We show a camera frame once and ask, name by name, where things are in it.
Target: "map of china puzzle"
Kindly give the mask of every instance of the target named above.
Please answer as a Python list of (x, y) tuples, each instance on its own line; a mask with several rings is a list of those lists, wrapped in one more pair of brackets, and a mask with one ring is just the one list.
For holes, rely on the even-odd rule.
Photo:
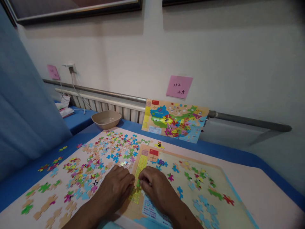
[[(147, 162), (145, 166), (141, 165), (143, 161)], [(258, 228), (220, 167), (144, 144), (134, 165), (136, 181), (139, 170), (146, 165), (164, 173), (204, 228)], [(139, 183), (135, 185), (133, 197), (121, 209), (123, 215), (150, 228), (173, 228), (169, 218), (155, 208)]]
[(209, 109), (147, 99), (142, 130), (197, 143)]

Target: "tan bowl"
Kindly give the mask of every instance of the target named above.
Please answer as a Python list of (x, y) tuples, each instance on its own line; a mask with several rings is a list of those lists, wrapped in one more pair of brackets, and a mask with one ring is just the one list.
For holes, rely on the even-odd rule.
[(115, 127), (119, 123), (121, 117), (122, 116), (119, 113), (112, 110), (99, 112), (91, 116), (92, 121), (104, 130)]

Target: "white radiator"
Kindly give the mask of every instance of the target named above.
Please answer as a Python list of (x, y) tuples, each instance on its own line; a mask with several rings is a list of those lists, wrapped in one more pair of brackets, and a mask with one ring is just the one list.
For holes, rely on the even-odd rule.
[(61, 90), (59, 88), (55, 88), (55, 91), (61, 93), (65, 93), (68, 96), (70, 96), (78, 108), (86, 108), (87, 110), (91, 110), (90, 107), (92, 107), (92, 110), (97, 112), (102, 112), (106, 110), (114, 110), (118, 112), (123, 119), (129, 120), (136, 123), (143, 123), (144, 119), (144, 112), (145, 107), (140, 107), (137, 105), (132, 105), (128, 103), (113, 101), (109, 99), (103, 99), (100, 97), (87, 95), (80, 93), (80, 95), (83, 97), (83, 99), (90, 104), (90, 107), (83, 102), (81, 97), (75, 92), (75, 91), (69, 91), (69, 90)]

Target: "picture frame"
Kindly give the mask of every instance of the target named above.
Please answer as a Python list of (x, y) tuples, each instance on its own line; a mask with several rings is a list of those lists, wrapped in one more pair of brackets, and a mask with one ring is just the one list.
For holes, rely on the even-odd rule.
[(32, 25), (142, 10), (143, 0), (1, 0), (16, 23)]
[(162, 7), (171, 6), (171, 5), (180, 5), (187, 3), (203, 2), (208, 0), (162, 0)]

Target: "blue tablecloth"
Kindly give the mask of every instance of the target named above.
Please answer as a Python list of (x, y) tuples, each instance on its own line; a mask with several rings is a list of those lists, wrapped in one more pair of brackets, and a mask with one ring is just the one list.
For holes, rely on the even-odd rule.
[[(270, 166), (268, 166), (258, 156), (229, 147), (198, 141), (197, 144), (149, 133), (141, 130), (141, 125), (138, 123), (121, 120), (117, 127), (126, 129), (137, 134), (141, 134), (147, 137), (158, 139), (163, 142), (174, 144), (189, 150), (193, 150), (199, 153), (203, 153), (209, 156), (213, 156), (219, 159), (223, 159), (229, 162), (238, 163), (246, 166), (252, 166), (262, 169), (303, 211), (305, 211), (305, 197), (296, 191), (286, 180), (284, 180), (278, 173), (276, 173)], [(58, 145), (52, 149), (49, 153), (46, 153), (42, 157), (33, 161), (23, 169), (19, 170), (15, 174), (6, 178), (0, 183), (0, 196), (2, 201), (0, 202), (0, 212), (15, 201), (19, 196), (29, 190), (35, 183), (42, 179), (49, 172), (44, 170), (38, 172), (38, 169), (48, 164), (58, 157), (62, 156), (63, 160), (67, 159), (73, 154), (80, 143), (86, 143), (102, 130), (95, 124), (92, 124), (80, 131), (65, 143)], [(59, 152), (60, 148), (67, 146), (65, 150)]]
[[(78, 107), (71, 106), (72, 109), (79, 109)], [(73, 135), (76, 135), (86, 127), (93, 124), (91, 116), (96, 114), (96, 111), (86, 110), (84, 114), (84, 110), (74, 110), (74, 114), (64, 118), (64, 122), (67, 127), (70, 129)]]

